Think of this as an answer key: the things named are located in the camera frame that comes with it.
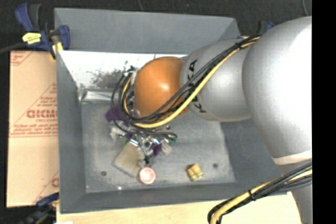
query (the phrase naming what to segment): gray tray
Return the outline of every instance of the gray tray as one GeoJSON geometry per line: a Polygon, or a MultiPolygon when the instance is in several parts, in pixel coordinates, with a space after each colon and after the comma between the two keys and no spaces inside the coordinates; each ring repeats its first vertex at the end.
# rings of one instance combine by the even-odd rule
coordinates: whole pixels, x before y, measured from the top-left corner
{"type": "Polygon", "coordinates": [[[58,54],[61,212],[225,199],[280,175],[251,120],[218,123],[192,112],[170,123],[178,140],[168,156],[154,159],[154,184],[143,185],[115,168],[122,147],[104,117],[112,89],[130,65],[141,67],[159,56],[58,54]],[[186,168],[195,163],[204,176],[192,182],[186,168]]]}
{"type": "Polygon", "coordinates": [[[160,56],[154,53],[189,54],[235,39],[233,18],[57,8],[55,26],[63,24],[74,51],[57,57],[60,212],[226,199],[280,175],[251,120],[221,124],[191,112],[171,123],[178,140],[170,155],[155,159],[153,185],[112,165],[120,146],[104,114],[120,72],[160,56]],[[87,90],[107,93],[106,100],[87,102],[87,90]],[[204,171],[197,182],[185,172],[193,163],[204,171]]]}

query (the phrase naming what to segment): small metal part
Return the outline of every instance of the small metal part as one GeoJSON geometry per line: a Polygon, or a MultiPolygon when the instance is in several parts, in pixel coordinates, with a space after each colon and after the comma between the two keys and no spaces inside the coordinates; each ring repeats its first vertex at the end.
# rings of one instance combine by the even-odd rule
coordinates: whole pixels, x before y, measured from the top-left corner
{"type": "Polygon", "coordinates": [[[142,183],[150,185],[156,180],[155,171],[150,167],[144,167],[139,172],[139,179],[142,183]]]}
{"type": "Polygon", "coordinates": [[[187,173],[192,181],[197,181],[203,176],[203,171],[197,163],[189,166],[187,168],[187,173]]]}
{"type": "Polygon", "coordinates": [[[153,142],[150,136],[138,136],[139,139],[139,146],[143,150],[146,158],[150,158],[153,156],[154,151],[152,149],[153,142]]]}
{"type": "Polygon", "coordinates": [[[161,151],[165,156],[167,156],[172,150],[173,150],[172,147],[169,146],[166,140],[163,140],[161,142],[161,151]]]}

